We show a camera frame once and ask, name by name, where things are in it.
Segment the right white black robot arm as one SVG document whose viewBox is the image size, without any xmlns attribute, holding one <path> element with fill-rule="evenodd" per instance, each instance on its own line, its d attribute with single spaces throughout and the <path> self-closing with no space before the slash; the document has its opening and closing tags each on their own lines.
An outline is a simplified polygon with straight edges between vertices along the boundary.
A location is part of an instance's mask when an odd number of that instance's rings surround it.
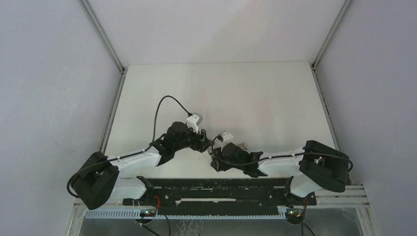
<svg viewBox="0 0 417 236">
<path fill-rule="evenodd" d="M 284 198 L 292 205 L 320 189 L 341 193 L 347 185 L 353 163 L 349 156 L 314 140 L 304 147 L 282 152 L 248 152 L 232 142 L 210 147 L 211 166 L 218 172 L 241 170 L 245 175 L 286 178 Z"/>
</svg>

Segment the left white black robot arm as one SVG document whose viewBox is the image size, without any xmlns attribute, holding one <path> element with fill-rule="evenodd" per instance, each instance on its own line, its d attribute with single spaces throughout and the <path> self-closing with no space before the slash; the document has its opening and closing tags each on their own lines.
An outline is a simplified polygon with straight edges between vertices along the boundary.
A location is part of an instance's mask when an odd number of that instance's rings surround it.
<svg viewBox="0 0 417 236">
<path fill-rule="evenodd" d="M 161 166 L 182 149 L 203 153 L 209 146 L 206 130 L 195 131 L 186 123 L 177 121 L 144 150 L 114 157 L 94 152 L 69 178 L 67 191 L 90 210 L 122 199 L 136 199 L 140 204 L 148 205 L 154 192 L 147 181 L 135 176 L 137 171 Z"/>
</svg>

